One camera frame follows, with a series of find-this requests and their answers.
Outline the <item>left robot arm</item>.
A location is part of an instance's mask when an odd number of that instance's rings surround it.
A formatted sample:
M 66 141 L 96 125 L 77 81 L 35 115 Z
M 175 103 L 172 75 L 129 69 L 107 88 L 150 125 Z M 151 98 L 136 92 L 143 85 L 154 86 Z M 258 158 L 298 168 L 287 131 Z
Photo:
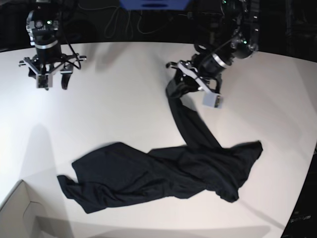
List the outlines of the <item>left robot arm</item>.
M 211 29 L 208 43 L 195 43 L 196 53 L 190 60 L 168 62 L 176 70 L 166 87 L 169 97 L 180 98 L 190 92 L 220 93 L 222 73 L 234 59 L 245 59 L 258 50 L 258 0 L 223 0 L 222 17 Z

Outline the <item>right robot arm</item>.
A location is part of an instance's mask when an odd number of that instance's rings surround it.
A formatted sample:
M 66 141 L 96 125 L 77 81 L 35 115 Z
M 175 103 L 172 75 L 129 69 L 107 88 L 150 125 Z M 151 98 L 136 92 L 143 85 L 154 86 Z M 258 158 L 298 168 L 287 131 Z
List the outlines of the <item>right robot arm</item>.
M 74 69 L 80 70 L 87 59 L 74 51 L 64 31 L 64 15 L 72 10 L 65 0 L 37 0 L 26 18 L 25 28 L 36 54 L 24 57 L 18 66 L 28 67 L 28 76 L 39 89 L 52 88 L 53 76 L 59 72 L 61 87 L 67 90 Z

